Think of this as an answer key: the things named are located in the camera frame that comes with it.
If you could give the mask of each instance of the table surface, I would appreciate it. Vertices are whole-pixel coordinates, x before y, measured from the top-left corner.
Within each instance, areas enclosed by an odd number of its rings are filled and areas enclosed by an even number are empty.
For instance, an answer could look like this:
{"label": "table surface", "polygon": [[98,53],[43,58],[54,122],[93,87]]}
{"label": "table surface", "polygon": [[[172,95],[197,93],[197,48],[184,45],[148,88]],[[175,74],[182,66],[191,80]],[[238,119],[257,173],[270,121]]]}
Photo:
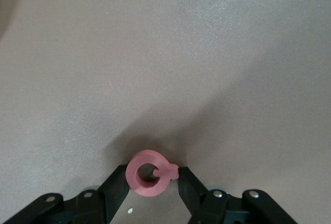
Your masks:
{"label": "table surface", "polygon": [[[0,222],[150,148],[329,223],[331,0],[0,1]],[[172,182],[112,223],[188,219]]]}

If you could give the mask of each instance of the pink ring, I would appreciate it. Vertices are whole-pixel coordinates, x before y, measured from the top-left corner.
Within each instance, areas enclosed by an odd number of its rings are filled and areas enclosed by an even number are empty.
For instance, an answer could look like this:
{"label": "pink ring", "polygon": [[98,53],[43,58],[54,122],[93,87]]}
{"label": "pink ring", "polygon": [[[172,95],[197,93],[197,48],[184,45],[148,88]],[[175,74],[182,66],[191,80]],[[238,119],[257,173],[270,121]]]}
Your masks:
{"label": "pink ring", "polygon": [[[159,178],[153,182],[145,182],[138,175],[140,166],[147,163],[156,167],[153,175]],[[145,197],[154,197],[165,191],[170,180],[179,177],[178,165],[169,163],[165,157],[156,151],[143,150],[133,156],[126,168],[125,177],[129,186],[136,193]]]}

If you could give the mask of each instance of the metal rivet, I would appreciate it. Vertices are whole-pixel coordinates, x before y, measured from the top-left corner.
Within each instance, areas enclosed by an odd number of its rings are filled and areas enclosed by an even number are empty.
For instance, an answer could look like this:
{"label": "metal rivet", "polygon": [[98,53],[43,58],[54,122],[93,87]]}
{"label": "metal rivet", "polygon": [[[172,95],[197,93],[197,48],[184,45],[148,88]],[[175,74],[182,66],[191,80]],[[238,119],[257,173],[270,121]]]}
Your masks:
{"label": "metal rivet", "polygon": [[256,191],[250,191],[249,192],[249,195],[251,196],[251,197],[254,197],[254,198],[259,198],[259,193],[257,193]]}
{"label": "metal rivet", "polygon": [[215,190],[214,191],[214,196],[217,197],[217,198],[221,198],[223,196],[222,192],[219,191],[219,190]]}
{"label": "metal rivet", "polygon": [[85,193],[84,194],[84,197],[85,198],[89,198],[89,197],[91,197],[93,194],[91,193],[91,192],[87,192],[87,193]]}
{"label": "metal rivet", "polygon": [[55,197],[47,197],[46,202],[52,202],[55,200]]}

